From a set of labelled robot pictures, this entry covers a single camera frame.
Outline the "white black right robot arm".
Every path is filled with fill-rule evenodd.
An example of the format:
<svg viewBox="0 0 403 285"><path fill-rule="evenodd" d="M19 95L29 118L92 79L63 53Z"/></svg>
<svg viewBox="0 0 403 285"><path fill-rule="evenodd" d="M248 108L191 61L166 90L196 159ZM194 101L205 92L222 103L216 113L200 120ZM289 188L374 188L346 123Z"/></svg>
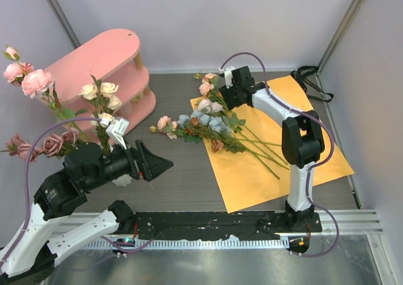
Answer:
<svg viewBox="0 0 403 285"><path fill-rule="evenodd" d="M314 164L325 149L319 116L300 111L280 98L265 83L255 82L249 67L219 70L225 85L219 92L229 109L246 104L270 117L281 127L281 152L290 164L290 193L285 203L285 226L297 232L314 216L312 204Z"/></svg>

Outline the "mauve rose flower stem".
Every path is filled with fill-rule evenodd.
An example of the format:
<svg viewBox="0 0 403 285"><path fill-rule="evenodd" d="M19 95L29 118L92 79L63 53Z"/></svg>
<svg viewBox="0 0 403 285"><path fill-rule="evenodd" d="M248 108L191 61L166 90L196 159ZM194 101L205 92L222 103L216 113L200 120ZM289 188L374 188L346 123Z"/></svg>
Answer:
<svg viewBox="0 0 403 285"><path fill-rule="evenodd" d="M51 134L43 139L40 145L35 145L31 154L29 151L31 144L25 142L19 133L11 137L10 141L4 144L1 153L7 153L9 156L18 156L23 161L35 162L37 158L44 155L48 158L56 157L58 159L68 155L76 150L80 143L79 132L75 128L69 128L63 134Z"/></svg>

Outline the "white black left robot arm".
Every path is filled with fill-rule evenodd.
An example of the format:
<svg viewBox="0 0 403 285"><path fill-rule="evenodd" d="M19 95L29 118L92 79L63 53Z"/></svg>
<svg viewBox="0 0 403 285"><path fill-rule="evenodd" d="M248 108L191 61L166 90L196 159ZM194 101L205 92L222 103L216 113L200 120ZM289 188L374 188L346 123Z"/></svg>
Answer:
<svg viewBox="0 0 403 285"><path fill-rule="evenodd" d="M58 237L53 232L84 204L94 189L121 176L150 182L173 167L173 162L151 153L140 140L135 147L117 146L104 156L95 143L82 143L48 176L34 195L29 222L1 250L1 284L39 284L75 251L111 233L129 233L135 214L116 200L93 220Z"/></svg>

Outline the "pink rose flower stem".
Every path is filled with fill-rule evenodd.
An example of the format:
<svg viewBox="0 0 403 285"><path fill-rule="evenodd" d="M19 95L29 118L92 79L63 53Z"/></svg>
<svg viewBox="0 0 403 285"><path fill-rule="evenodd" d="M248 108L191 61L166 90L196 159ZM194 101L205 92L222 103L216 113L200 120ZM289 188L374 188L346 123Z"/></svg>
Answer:
<svg viewBox="0 0 403 285"><path fill-rule="evenodd" d="M20 87L25 96L45 102L57 121L76 118L86 112L85 109L73 111L65 106L58 97L55 79L50 72L35 69L32 64L22 62L19 52L9 45L6 46L3 55L11 61L3 72L8 83Z"/></svg>

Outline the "large peach peony stem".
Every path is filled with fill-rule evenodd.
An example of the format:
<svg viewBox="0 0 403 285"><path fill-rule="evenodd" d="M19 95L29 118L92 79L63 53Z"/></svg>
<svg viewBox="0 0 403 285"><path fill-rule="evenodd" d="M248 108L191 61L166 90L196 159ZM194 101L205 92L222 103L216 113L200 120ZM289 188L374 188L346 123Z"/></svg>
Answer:
<svg viewBox="0 0 403 285"><path fill-rule="evenodd" d="M201 80L201 84L199 87L201 99L196 103L197 109L199 109L199 110L207 109L208 112L213 112L213 113L221 111L221 110L224 110L226 112L231 111L233 113L236 113L234 110L229 110L227 108L223 97L219 93L218 75L212 74L212 73L205 74L205 75L196 74L195 78ZM255 133L253 133L251 131L250 127L248 127L247 125L246 125L246 127L247 128L243 131L243 134L247 135L247 137L249 137L249 138L252 138L254 135L257 136ZM272 146L270 148L273 149L273 147L275 147L275 146L277 146L277 144L272 143Z"/></svg>

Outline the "peach rose flower stem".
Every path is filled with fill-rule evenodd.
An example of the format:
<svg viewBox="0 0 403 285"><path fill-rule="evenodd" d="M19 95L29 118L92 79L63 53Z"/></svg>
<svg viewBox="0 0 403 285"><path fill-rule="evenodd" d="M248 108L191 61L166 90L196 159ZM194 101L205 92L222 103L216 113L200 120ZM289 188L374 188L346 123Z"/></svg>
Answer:
<svg viewBox="0 0 403 285"><path fill-rule="evenodd" d="M93 83L82 86L79 95L93 106L92 116L95 118L106 118L108 121L114 119L114 112L122 105L122 101L116 95L119 85L112 82L104 82L101 79L91 75ZM93 121L95 125L95 133L98 137L101 149L104 155L111 152L109 136L106 134L108 126L101 125L97 121Z"/></svg>

